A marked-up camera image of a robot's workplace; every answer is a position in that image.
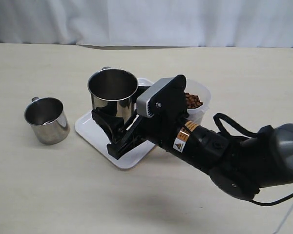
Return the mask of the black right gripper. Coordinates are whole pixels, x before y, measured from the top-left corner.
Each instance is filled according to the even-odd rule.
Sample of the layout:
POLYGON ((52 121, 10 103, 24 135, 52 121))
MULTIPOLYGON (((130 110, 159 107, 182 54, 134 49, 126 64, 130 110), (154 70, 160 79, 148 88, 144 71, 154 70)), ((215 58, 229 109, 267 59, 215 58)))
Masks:
MULTIPOLYGON (((124 119, 103 112, 101 109, 92 110, 92 118, 99 125, 110 140, 107 145, 108 153, 115 159, 120 159, 145 141, 159 146, 169 153, 174 153, 173 138, 180 128, 179 120, 188 116, 185 98, 187 84, 184 75, 177 75, 172 82, 152 99, 152 110, 155 114, 152 118, 138 115, 136 120, 127 130, 124 119)), ((136 97, 139 97, 150 86, 138 86, 136 97)))

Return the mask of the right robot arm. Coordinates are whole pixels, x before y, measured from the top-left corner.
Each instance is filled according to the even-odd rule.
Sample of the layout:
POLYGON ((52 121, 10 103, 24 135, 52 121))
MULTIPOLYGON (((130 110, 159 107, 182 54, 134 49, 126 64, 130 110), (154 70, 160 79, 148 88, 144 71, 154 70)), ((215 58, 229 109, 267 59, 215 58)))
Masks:
POLYGON ((186 84, 183 75, 145 88, 129 76, 94 74, 88 89, 107 105, 94 106, 92 117, 109 138, 109 155, 120 159, 150 141, 207 174, 226 194, 251 203, 262 188, 293 183, 293 123, 253 133, 218 113, 218 132, 209 130, 188 119, 186 84))

